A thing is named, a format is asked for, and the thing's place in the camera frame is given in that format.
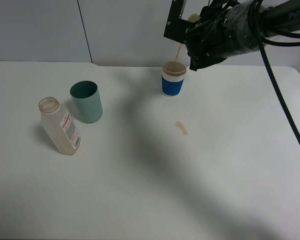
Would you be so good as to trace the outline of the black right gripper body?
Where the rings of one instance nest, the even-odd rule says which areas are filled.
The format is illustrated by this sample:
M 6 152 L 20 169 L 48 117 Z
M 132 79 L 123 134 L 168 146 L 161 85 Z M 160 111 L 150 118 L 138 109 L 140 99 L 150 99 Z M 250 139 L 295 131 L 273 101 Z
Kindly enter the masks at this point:
M 189 69 L 197 71 L 240 53 L 235 4 L 211 4 L 202 8 L 200 20 L 186 31 L 184 44 L 190 57 Z

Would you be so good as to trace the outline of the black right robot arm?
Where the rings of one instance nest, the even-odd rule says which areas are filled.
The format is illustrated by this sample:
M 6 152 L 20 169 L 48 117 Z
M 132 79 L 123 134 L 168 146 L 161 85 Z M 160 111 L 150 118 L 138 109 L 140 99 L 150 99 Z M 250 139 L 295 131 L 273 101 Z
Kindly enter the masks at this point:
M 233 56 L 253 53 L 264 45 L 298 47 L 300 43 L 273 42 L 281 35 L 300 39 L 300 0 L 264 7 L 260 0 L 242 3 L 221 0 L 211 5 L 188 29 L 184 44 L 190 69 L 196 71 L 219 64 Z

